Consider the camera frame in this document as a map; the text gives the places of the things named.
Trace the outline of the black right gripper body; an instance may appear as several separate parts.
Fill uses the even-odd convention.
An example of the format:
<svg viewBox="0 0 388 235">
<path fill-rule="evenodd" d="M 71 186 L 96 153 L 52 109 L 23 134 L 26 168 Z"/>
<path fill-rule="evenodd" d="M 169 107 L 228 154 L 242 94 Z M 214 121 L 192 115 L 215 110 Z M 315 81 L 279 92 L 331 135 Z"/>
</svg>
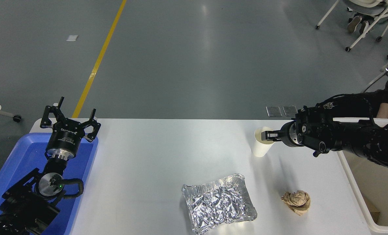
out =
<svg viewBox="0 0 388 235">
<path fill-rule="evenodd" d="M 285 123 L 279 130 L 279 139 L 286 146 L 299 147 L 297 141 L 297 131 L 295 127 L 295 121 Z"/>
</svg>

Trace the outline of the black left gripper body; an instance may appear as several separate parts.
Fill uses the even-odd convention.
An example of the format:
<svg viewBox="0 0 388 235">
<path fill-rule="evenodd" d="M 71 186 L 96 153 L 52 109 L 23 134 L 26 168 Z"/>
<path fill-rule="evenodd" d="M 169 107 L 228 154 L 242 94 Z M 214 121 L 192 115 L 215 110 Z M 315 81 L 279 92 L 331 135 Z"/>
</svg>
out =
<svg viewBox="0 0 388 235">
<path fill-rule="evenodd" d="M 85 135 L 81 123 L 73 119 L 57 121 L 46 147 L 46 155 L 53 155 L 56 150 L 64 150 L 69 155 L 77 155 L 81 139 Z"/>
</svg>

